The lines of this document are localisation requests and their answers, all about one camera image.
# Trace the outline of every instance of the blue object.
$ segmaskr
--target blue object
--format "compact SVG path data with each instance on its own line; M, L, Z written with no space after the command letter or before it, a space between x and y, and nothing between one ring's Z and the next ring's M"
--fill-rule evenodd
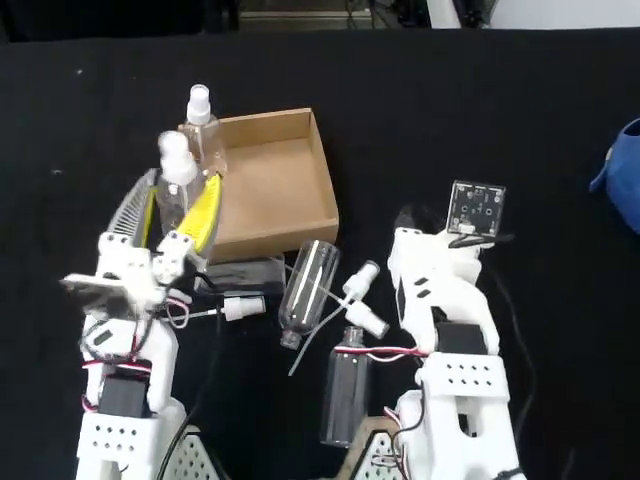
M627 225L640 234L640 118L620 131L589 191L602 185L605 178L611 202Z

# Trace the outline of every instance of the brown cardboard box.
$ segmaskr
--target brown cardboard box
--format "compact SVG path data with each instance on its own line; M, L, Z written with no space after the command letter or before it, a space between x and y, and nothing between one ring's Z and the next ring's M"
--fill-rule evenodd
M228 171L213 259L334 242L338 207L310 108L221 120Z

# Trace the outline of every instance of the white spray cap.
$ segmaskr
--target white spray cap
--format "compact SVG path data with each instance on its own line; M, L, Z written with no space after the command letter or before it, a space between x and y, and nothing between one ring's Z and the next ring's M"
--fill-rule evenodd
M198 165L189 151L189 141L180 132L164 132L158 137L162 176L169 183L188 185L198 175Z
M193 125L206 125L211 119L211 103L209 89L202 84L191 87L191 95L187 104L187 122Z
M371 283L380 273L380 267L372 260L368 260L357 273L349 277L342 286L342 291L354 300L362 300L369 291Z
M266 311L264 297L224 299L224 316L227 321L239 320L249 315L258 315Z
M380 339L389 330L389 324L378 317L361 301L355 301L347 307L345 318L356 327L362 327L374 337Z

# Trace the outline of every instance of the black table surface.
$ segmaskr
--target black table surface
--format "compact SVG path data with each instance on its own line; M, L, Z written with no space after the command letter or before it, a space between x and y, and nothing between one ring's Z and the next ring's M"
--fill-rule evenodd
M96 240L156 138L211 87L220 116L313 108L334 182L343 260L334 287L367 259L384 265L400 207L446 213L451 182L505 185L503 231L485 254L508 284L539 377L520 445L531 479L635 477L640 245L603 194L589 195L618 130L640 104L640 31L335 32L86 40L0 48L2 469L73 478L85 377L83 317L56 281L91 273ZM508 310L481 276L508 369L512 409L527 370ZM383 272L368 303L397 328ZM318 442L323 331L293 378L276 308L229 326L195 423L232 478L316 478L344 452ZM212 322L178 334L174 395L193 404ZM375 367L370 414L412 383L409 361Z

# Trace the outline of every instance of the upright bottle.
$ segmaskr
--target upright bottle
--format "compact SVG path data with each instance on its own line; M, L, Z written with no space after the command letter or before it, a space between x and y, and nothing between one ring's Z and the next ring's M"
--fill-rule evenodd
M180 226L189 209L204 189L205 177L189 151L187 137L179 132L164 132L158 138L162 175L158 181L157 201L162 231L166 235Z
M220 134L220 120L211 112L209 89L204 85L191 87L187 104L187 121L182 132L206 176L227 173L227 156Z
M364 347L363 330L347 327L339 347ZM367 415L369 402L369 365L366 355L336 353L329 355L320 441L325 445L349 448Z

